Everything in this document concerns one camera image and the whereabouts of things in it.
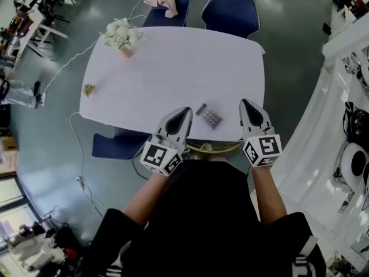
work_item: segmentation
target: forearm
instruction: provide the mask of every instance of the forearm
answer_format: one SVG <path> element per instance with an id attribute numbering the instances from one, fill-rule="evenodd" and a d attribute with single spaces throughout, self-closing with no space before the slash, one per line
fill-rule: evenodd
<path id="1" fill-rule="evenodd" d="M 141 227 L 145 227 L 167 187 L 168 180 L 168 177 L 154 173 L 124 208 L 123 213 Z"/>
<path id="2" fill-rule="evenodd" d="M 287 215 L 286 207 L 267 167 L 252 169 L 258 199 L 260 221 L 269 226 Z"/>

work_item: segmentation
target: yellow cable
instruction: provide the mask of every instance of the yellow cable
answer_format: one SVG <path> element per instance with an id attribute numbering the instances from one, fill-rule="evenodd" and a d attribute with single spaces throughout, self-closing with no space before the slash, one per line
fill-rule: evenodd
<path id="1" fill-rule="evenodd" d="M 197 151 L 197 152 L 201 152 L 201 153 L 207 153 L 207 154 L 221 154 L 221 153 L 227 153 L 227 152 L 231 152 L 233 151 L 234 149 L 237 149 L 240 145 L 237 144 L 237 145 L 234 145 L 233 147 L 231 148 L 228 148 L 228 149 L 224 149 L 224 150 L 219 150 L 219 151 L 208 151 L 208 150 L 201 150 L 199 148 L 196 148 L 192 145 L 188 145 L 187 144 L 187 148 L 188 149 L 191 149 L 191 150 L 194 150 L 194 151 Z"/>

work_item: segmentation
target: small potted plant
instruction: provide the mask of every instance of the small potted plant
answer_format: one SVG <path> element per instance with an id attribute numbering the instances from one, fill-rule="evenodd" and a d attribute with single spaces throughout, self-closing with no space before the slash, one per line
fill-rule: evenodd
<path id="1" fill-rule="evenodd" d="M 102 35 L 105 38 L 105 45 L 118 49 L 122 58 L 130 58 L 132 52 L 129 47 L 144 39 L 144 34 L 138 32 L 126 18 L 115 19 L 113 23 L 108 24 L 106 33 Z"/>

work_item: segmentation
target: black t-shirt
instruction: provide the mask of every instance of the black t-shirt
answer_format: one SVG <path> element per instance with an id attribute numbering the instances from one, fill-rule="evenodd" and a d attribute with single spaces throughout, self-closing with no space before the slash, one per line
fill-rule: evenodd
<path id="1" fill-rule="evenodd" d="M 122 256 L 128 277 L 291 276 L 310 235 L 301 213 L 263 227 L 245 174 L 230 164 L 185 160 L 144 231 L 120 211 L 107 211 L 77 276 L 103 272 L 129 241 Z M 308 260 L 325 276 L 318 246 Z"/>

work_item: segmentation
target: flower vase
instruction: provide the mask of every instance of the flower vase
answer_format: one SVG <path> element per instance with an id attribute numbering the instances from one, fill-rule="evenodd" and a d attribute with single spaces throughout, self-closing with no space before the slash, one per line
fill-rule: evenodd
<path id="1" fill-rule="evenodd" d="M 124 48 L 120 48 L 118 49 L 119 53 L 121 55 L 121 57 L 123 59 L 128 59 L 132 56 L 132 51 L 130 51 L 128 48 L 124 47 Z"/>

